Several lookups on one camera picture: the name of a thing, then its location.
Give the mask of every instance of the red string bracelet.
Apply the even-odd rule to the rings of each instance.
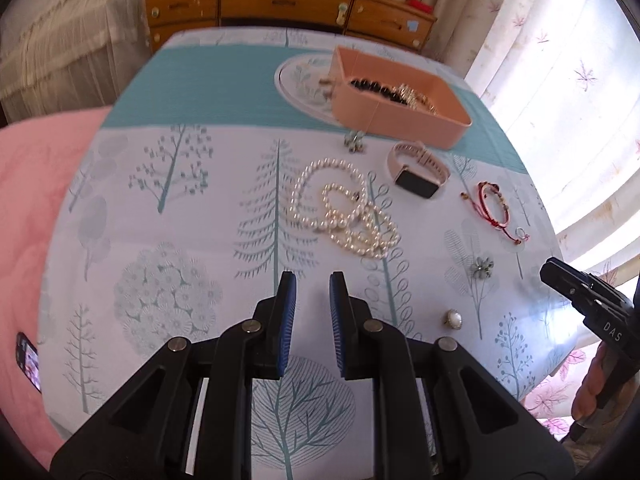
[[[486,206],[485,202],[485,199],[487,198],[487,192],[491,192],[498,197],[500,205],[502,206],[502,209],[504,211],[504,220],[502,222],[499,222],[497,219],[495,219],[494,216],[492,216],[489,212],[489,208]],[[512,240],[516,245],[529,240],[529,235],[524,232],[524,229],[522,227],[518,227],[516,229],[515,237],[511,236],[507,232],[507,226],[509,225],[510,220],[509,206],[507,205],[507,201],[504,199],[504,196],[500,192],[500,186],[498,186],[497,184],[493,184],[492,182],[479,182],[477,203],[467,193],[461,193],[460,196],[464,200],[469,200],[475,212],[478,213],[481,218],[485,219],[487,222],[489,222],[489,224],[506,234],[509,240]]]

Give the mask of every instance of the black beads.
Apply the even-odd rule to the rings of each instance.
[[[382,86],[378,81],[369,81],[368,79],[352,79],[350,84],[358,90],[366,90],[369,92],[375,92],[382,95],[386,99],[398,104],[406,105],[407,102],[396,92],[395,88],[389,88],[388,86]]]

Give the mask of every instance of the smartwatch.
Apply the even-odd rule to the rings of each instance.
[[[416,171],[407,164],[402,164],[398,155],[415,158],[417,163],[428,171]],[[431,198],[441,186],[444,186],[450,175],[449,168],[421,142],[398,142],[389,152],[386,164],[398,186],[423,198]]]

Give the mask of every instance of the tablecloth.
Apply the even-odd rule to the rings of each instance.
[[[345,149],[346,131],[314,87],[336,44],[436,73],[471,115],[452,150],[435,150],[452,177],[433,199],[393,184],[391,140],[367,136],[364,154]],[[287,219],[293,179],[325,157],[356,165],[373,202],[398,225],[400,244],[385,259],[354,256]],[[322,184],[350,184],[332,171],[311,180],[309,211],[321,206]],[[500,185],[512,228],[522,227],[529,241],[515,245],[461,199],[479,180]],[[450,69],[317,32],[185,32],[116,103],[63,202],[42,290],[48,307],[40,312],[45,407],[75,431],[170,336],[219,335],[250,317],[274,294],[280,273],[293,270],[298,301],[287,373],[280,385],[254,385],[254,474],[368,478],[371,386],[340,378],[331,272],[342,270],[350,293],[408,337],[455,336],[521,399],[572,350],[580,323],[540,282],[551,255],[559,255],[558,244],[526,169]],[[494,261],[490,278],[470,271],[476,257]],[[442,322],[450,308],[463,317],[456,332]],[[308,402],[298,398],[301,387]]]

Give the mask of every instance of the watch face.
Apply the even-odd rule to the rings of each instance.
[[[398,178],[396,178],[396,184],[423,198],[431,198],[440,189],[438,184],[434,184],[409,170],[402,170]]]

